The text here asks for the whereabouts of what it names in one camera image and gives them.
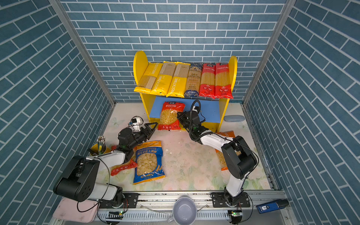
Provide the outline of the grey oval case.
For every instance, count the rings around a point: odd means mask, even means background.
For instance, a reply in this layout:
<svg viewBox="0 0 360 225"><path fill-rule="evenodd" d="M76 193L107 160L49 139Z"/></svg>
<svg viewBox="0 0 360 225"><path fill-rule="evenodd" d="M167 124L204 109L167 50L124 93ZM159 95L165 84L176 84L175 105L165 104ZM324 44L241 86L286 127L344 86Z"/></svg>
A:
<svg viewBox="0 0 360 225"><path fill-rule="evenodd" d="M224 117L225 122L242 122L245 121L245 117L243 115L226 115Z"/></svg>

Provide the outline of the blue shell pasta bag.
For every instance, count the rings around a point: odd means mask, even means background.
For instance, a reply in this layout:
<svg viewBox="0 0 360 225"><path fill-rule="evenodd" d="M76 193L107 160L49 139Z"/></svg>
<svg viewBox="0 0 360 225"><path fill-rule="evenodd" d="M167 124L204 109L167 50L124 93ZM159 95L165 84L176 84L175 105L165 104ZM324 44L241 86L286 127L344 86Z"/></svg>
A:
<svg viewBox="0 0 360 225"><path fill-rule="evenodd" d="M163 149L161 141L145 142L137 146L135 155L137 167L134 185L166 177L162 168Z"/></svg>

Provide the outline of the red macaroni bag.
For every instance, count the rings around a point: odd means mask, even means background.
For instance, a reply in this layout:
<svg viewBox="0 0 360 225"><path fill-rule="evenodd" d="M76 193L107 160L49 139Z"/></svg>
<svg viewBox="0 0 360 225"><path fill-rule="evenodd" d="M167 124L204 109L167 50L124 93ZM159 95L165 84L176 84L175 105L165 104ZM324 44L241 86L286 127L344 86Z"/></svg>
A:
<svg viewBox="0 0 360 225"><path fill-rule="evenodd" d="M133 150L133 156L131 157L130 161L128 161L127 163L121 164L121 165L113 166L111 168L111 176L115 176L118 173L120 173L121 171L124 171L127 169L136 168L137 166L138 166L138 164L136 163L136 154L135 154L135 150Z"/></svg>
<svg viewBox="0 0 360 225"><path fill-rule="evenodd" d="M184 109L184 103L165 102L160 113L158 130L181 130L177 113L182 113Z"/></svg>

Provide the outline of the orange pasta bag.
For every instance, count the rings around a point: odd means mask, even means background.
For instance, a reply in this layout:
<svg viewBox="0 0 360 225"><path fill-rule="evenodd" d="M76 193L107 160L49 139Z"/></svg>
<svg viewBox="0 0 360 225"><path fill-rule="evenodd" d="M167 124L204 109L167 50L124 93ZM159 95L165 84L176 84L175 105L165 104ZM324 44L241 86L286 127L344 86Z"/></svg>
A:
<svg viewBox="0 0 360 225"><path fill-rule="evenodd" d="M235 134L234 134L233 131L217 132L217 134L219 134L221 136L224 136L224 137L235 138ZM218 157L219 162L220 162L221 170L222 171L227 170L228 167L226 165L224 154L222 152L220 152L219 150L215 150L215 151L216 151L217 157Z"/></svg>

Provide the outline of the pink tray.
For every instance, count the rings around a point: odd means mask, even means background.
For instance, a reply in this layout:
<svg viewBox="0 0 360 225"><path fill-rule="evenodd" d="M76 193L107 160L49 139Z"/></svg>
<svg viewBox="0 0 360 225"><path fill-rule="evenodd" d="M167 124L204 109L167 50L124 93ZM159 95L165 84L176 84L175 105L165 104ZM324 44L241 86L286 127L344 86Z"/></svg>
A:
<svg viewBox="0 0 360 225"><path fill-rule="evenodd" d="M96 201L85 200L77 202L72 199L63 198L52 217L65 221L91 223L97 214L97 210L98 203Z"/></svg>

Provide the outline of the blue handheld device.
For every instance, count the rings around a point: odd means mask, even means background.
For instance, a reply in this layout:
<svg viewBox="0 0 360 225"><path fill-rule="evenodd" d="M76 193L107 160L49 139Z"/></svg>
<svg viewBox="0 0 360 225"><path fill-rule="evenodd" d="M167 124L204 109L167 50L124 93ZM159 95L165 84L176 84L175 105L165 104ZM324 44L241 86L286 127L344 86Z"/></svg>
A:
<svg viewBox="0 0 360 225"><path fill-rule="evenodd" d="M257 206L257 210L260 214L273 212L276 210L284 209L289 205L289 201L287 199L278 199L272 202L267 202Z"/></svg>

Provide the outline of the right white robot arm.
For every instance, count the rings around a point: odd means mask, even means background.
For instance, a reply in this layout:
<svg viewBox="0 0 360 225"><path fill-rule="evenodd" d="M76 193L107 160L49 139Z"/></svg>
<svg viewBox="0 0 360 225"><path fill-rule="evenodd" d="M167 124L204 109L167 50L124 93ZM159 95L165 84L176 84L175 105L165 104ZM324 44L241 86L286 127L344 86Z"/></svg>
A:
<svg viewBox="0 0 360 225"><path fill-rule="evenodd" d="M194 110L177 113L177 119L189 133L191 140L223 153L231 174L224 189L225 202L230 206L238 204L243 196L245 180L259 163L258 156L248 147L243 137L225 137L204 127Z"/></svg>

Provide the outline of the yellow pen cup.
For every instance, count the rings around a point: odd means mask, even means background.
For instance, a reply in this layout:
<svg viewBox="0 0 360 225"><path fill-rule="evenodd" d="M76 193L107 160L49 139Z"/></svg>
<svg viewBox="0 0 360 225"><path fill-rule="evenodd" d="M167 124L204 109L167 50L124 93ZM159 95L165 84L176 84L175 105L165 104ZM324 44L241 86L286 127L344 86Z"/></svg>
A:
<svg viewBox="0 0 360 225"><path fill-rule="evenodd" d="M110 153L111 149L106 145L106 138L99 136L96 140L96 144L87 149L91 156L99 156L106 153Z"/></svg>

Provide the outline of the yellow spaghetti bag long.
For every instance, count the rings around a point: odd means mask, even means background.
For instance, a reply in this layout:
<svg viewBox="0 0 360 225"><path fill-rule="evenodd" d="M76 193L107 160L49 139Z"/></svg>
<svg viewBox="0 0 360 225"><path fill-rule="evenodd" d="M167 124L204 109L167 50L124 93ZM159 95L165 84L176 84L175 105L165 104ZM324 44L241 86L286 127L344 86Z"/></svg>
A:
<svg viewBox="0 0 360 225"><path fill-rule="evenodd" d="M177 62L165 61L150 92L152 95L166 96L176 70Z"/></svg>

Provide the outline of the blue-top Moli pasta bag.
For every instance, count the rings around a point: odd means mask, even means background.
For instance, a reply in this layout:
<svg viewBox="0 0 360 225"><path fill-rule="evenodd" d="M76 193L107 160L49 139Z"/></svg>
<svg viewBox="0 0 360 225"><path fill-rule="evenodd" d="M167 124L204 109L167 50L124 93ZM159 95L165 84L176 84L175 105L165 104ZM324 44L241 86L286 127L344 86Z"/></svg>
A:
<svg viewBox="0 0 360 225"><path fill-rule="evenodd" d="M184 97L191 98L199 96L202 68L203 65L201 63L192 63L190 65Z"/></svg>

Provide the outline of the red spaghetti bag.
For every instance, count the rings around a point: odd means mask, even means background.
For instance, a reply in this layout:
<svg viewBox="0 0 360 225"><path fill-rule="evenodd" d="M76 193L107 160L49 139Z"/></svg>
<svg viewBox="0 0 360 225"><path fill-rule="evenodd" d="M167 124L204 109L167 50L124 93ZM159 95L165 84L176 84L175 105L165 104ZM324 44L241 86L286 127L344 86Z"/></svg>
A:
<svg viewBox="0 0 360 225"><path fill-rule="evenodd" d="M217 63L215 66L215 98L233 99L229 65L226 63Z"/></svg>
<svg viewBox="0 0 360 225"><path fill-rule="evenodd" d="M215 65L213 64L203 64L199 95L215 99Z"/></svg>

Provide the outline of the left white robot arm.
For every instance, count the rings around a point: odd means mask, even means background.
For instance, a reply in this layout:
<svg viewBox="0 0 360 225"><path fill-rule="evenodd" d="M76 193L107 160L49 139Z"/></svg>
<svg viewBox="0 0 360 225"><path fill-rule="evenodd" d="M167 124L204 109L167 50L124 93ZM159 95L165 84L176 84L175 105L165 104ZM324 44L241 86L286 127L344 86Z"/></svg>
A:
<svg viewBox="0 0 360 225"><path fill-rule="evenodd" d="M105 169L110 173L110 168L129 162L134 148L148 141L157 125L157 122L145 123L137 131L124 128L118 134L119 145L110 153L92 157L74 156L55 183L53 192L77 202L90 199L113 208L122 207L125 203L122 188L110 183L97 183L97 174Z"/></svg>

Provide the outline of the grey bowl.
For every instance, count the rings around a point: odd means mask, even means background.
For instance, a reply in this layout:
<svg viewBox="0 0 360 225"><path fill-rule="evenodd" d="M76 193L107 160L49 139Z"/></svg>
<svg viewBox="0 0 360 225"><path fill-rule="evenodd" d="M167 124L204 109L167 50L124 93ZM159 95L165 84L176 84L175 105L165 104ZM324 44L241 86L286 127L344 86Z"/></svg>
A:
<svg viewBox="0 0 360 225"><path fill-rule="evenodd" d="M174 204L172 216L168 223L175 221L178 225L192 225L197 217L197 206L195 202L187 197L180 197Z"/></svg>

